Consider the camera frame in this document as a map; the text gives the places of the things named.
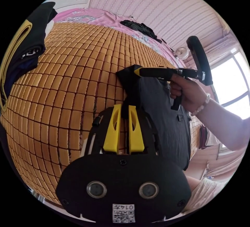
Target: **yellow strap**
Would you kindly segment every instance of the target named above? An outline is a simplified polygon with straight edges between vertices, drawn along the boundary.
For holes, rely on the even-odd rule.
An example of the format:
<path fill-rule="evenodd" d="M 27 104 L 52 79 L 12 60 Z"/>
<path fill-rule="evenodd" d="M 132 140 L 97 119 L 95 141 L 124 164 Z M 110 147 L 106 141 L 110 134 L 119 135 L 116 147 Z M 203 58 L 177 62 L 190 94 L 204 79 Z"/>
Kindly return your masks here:
<path fill-rule="evenodd" d="M 20 46 L 21 42 L 25 39 L 32 28 L 32 23 L 28 20 L 25 20 L 18 31 L 15 33 L 13 39 L 11 40 L 5 55 L 3 57 L 2 63 L 0 65 L 0 86 L 4 96 L 5 104 L 3 105 L 2 98 L 0 99 L 0 107 L 3 112 L 7 109 L 7 96 L 4 91 L 4 83 L 6 79 L 7 69 L 10 64 L 10 61 L 16 52 L 17 48 Z"/>
<path fill-rule="evenodd" d="M 128 124 L 129 154 L 133 152 L 143 152 L 145 147 L 135 106 L 128 106 Z"/>
<path fill-rule="evenodd" d="M 106 152 L 114 152 L 116 154 L 119 153 L 121 109 L 121 104 L 114 105 L 114 109 L 103 145 L 103 149 Z"/>
<path fill-rule="evenodd" d="M 138 69 L 136 69 L 136 70 L 134 71 L 134 73 L 135 73 L 136 75 L 138 75 L 138 76 L 140 76 L 140 69 L 141 69 L 141 68 L 138 68 Z"/>

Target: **black cloth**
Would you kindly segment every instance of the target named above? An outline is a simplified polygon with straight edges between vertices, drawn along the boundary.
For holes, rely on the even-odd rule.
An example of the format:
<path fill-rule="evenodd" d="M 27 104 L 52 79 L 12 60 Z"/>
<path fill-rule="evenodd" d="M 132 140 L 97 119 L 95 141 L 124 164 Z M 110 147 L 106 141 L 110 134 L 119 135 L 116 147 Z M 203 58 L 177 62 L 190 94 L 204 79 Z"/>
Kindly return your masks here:
<path fill-rule="evenodd" d="M 32 23 L 29 34 L 14 53 L 7 69 L 4 91 L 8 98 L 12 85 L 24 74 L 36 68 L 38 57 L 45 51 L 45 29 L 57 15 L 55 2 L 42 3 L 27 18 Z"/>
<path fill-rule="evenodd" d="M 187 112 L 181 106 L 179 111 L 171 110 L 173 99 L 167 82 L 157 78 L 139 77 L 133 65 L 116 73 L 127 98 L 122 105 L 122 117 L 128 118 L 128 105 L 147 112 L 158 131 L 163 156 L 186 170 L 191 155 L 191 131 Z"/>
<path fill-rule="evenodd" d="M 137 23 L 137 22 L 133 22 L 130 20 L 124 20 L 124 21 L 121 21 L 120 23 L 122 25 L 132 29 L 132 30 L 139 31 L 142 34 L 144 34 L 150 38 L 155 39 L 159 43 L 162 43 L 162 41 L 160 39 L 157 39 L 157 36 L 153 32 L 153 30 L 151 28 L 149 28 L 148 26 L 146 26 L 144 23 Z"/>

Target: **screw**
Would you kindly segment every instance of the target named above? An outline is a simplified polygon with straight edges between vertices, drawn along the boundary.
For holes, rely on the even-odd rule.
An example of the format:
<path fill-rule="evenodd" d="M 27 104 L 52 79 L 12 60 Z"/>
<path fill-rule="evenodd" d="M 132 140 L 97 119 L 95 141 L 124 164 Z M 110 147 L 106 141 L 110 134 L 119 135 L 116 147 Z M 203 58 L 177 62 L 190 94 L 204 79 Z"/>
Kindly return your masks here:
<path fill-rule="evenodd" d="M 126 165 L 127 161 L 125 159 L 121 159 L 119 162 L 120 165 Z"/>
<path fill-rule="evenodd" d="M 186 203 L 185 200 L 181 200 L 181 201 L 177 204 L 177 206 L 178 206 L 178 207 L 182 207 L 182 206 L 184 206 L 185 203 Z"/>
<path fill-rule="evenodd" d="M 62 200 L 62 203 L 63 203 L 64 205 L 68 205 L 68 204 L 69 204 L 68 201 L 67 201 L 66 199 L 63 199 L 63 200 Z"/>

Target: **handle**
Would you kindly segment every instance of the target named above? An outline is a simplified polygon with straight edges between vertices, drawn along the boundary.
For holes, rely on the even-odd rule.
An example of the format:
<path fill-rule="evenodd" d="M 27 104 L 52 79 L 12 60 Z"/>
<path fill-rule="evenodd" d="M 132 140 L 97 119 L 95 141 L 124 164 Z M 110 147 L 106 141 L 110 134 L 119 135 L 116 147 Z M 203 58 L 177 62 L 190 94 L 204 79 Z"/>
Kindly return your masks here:
<path fill-rule="evenodd" d="M 178 96 L 174 99 L 174 103 L 173 105 L 171 106 L 171 109 L 172 110 L 175 110 L 175 111 L 179 111 L 180 109 L 180 104 L 182 102 L 182 95 L 181 96 Z"/>
<path fill-rule="evenodd" d="M 128 106 L 129 154 L 143 152 L 145 149 L 141 127 L 135 106 Z"/>
<path fill-rule="evenodd" d="M 121 104 L 113 107 L 113 112 L 109 121 L 109 126 L 104 141 L 103 149 L 106 152 L 119 153 L 120 126 L 121 126 Z"/>

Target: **pink cloth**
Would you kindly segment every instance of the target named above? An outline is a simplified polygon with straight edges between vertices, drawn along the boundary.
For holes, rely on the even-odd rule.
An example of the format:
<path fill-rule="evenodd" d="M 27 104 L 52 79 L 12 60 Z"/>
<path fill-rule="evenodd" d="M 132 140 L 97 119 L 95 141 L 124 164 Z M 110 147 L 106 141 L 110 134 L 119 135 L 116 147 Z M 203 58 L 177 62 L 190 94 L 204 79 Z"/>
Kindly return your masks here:
<path fill-rule="evenodd" d="M 80 22 L 113 28 L 134 37 L 138 41 L 152 48 L 155 52 L 165 57 L 176 68 L 186 67 L 181 60 L 176 60 L 174 54 L 167 44 L 165 44 L 164 42 L 159 43 L 156 40 L 143 35 L 139 31 L 134 31 L 120 24 L 120 22 L 124 20 L 132 19 L 125 18 L 120 15 L 115 15 L 104 10 L 91 8 L 71 9 L 63 11 L 61 13 L 58 13 L 54 18 L 55 22 Z"/>

